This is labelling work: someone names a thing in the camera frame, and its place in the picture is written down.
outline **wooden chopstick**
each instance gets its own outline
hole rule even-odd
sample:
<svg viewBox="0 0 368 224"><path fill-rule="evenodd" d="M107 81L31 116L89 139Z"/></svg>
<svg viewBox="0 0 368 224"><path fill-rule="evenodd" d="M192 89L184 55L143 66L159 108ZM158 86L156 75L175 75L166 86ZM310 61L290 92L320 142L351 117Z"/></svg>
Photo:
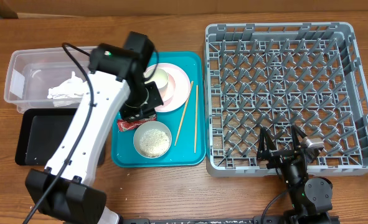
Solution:
<svg viewBox="0 0 368 224"><path fill-rule="evenodd" d="M195 153L196 153L196 141L197 141L197 101L199 99L199 86L196 85L196 113L195 113Z"/></svg>
<svg viewBox="0 0 368 224"><path fill-rule="evenodd" d="M184 120L186 107L188 106L189 97L191 97L191 92L192 92L192 86L193 86L193 85L194 85L194 82L193 82L193 81L191 81L191 89L189 90L189 96L188 96L188 99L186 99L185 107L184 107L184 111L182 112L181 122L179 123L179 128L178 128L178 132L177 132L176 142L174 143L174 146L176 146L176 145L177 145L178 136L179 136L179 133L181 132L182 121Z"/></svg>

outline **blue tray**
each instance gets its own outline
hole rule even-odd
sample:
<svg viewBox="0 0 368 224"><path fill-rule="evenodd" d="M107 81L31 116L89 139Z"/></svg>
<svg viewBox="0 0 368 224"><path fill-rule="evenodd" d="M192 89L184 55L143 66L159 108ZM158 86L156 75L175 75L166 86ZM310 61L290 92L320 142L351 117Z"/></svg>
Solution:
<svg viewBox="0 0 368 224"><path fill-rule="evenodd" d="M120 132L117 127L117 119L120 118L118 114L112 126L111 158L120 167L191 166L198 165L204 159L206 123L201 59L193 52L160 52L159 62L177 65L187 73L190 81L194 81L177 146L174 146L174 142L184 105L171 112L157 113L157 120L164 123L171 131L172 144L165 155L156 159L144 158L136 152L133 144L135 130ZM155 63L156 57L153 55L149 66ZM199 86L199 105L197 111L197 146L196 153L194 153L196 85Z"/></svg>

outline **black tray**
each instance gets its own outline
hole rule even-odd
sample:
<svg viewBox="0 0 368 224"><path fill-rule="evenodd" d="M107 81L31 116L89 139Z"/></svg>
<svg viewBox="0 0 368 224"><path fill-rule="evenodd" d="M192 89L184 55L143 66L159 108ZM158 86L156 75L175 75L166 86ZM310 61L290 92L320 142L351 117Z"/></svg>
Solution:
<svg viewBox="0 0 368 224"><path fill-rule="evenodd" d="M20 166L45 166L62 142L75 108L29 109L23 114L15 162ZM98 165L105 161L105 145Z"/></svg>

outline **gray dish rack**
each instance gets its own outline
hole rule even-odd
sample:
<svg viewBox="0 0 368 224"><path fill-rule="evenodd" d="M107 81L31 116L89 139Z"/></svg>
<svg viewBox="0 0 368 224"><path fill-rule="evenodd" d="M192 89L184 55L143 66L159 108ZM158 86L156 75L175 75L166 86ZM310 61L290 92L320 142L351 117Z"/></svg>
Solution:
<svg viewBox="0 0 368 224"><path fill-rule="evenodd" d="M205 33L211 176L275 174L256 160L260 126L285 150L291 124L325 142L310 174L368 172L368 89L350 24L211 24Z"/></svg>

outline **transparent container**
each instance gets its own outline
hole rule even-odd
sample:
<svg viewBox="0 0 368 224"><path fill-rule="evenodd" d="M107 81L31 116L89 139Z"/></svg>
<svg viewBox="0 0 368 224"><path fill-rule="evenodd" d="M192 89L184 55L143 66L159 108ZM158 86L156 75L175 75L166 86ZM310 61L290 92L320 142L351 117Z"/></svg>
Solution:
<svg viewBox="0 0 368 224"><path fill-rule="evenodd" d="M80 47L90 53L95 47ZM69 49L80 65L88 72L87 55ZM5 81L4 100L17 106L17 111L25 112L31 108L54 108L55 101L66 99L48 99L48 89L59 86L72 77L85 80L81 71L66 55L63 48L17 50L12 54ZM63 108L77 108L74 103Z"/></svg>

